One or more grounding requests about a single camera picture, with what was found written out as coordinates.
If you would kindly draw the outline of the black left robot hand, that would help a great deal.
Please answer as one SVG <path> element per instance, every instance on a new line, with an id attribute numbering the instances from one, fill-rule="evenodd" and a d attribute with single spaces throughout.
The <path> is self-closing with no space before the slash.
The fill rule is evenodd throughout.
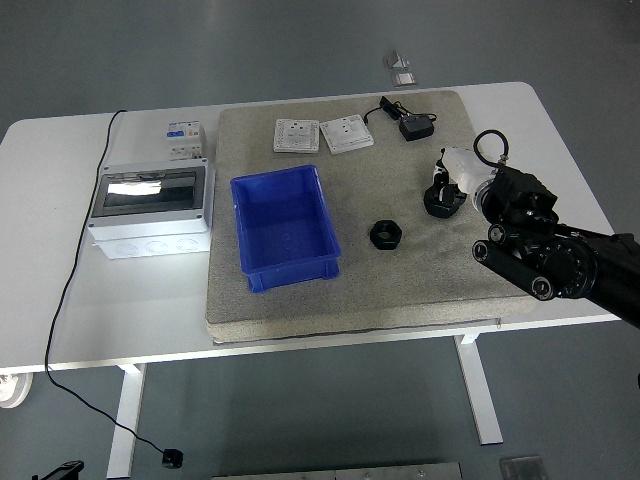
<path id="1" fill-rule="evenodd" d="M 84 469 L 82 460 L 67 461 L 44 476 L 34 474 L 32 480 L 78 480 L 79 473 Z"/>

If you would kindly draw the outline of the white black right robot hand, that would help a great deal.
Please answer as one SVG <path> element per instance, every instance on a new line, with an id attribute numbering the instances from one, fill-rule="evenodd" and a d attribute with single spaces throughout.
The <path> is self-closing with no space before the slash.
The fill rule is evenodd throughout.
<path id="1" fill-rule="evenodd" d="M 484 196 L 497 173 L 496 167 L 484 164 L 471 150 L 448 147 L 436 161 L 433 180 L 439 184 L 455 184 L 480 212 Z"/>

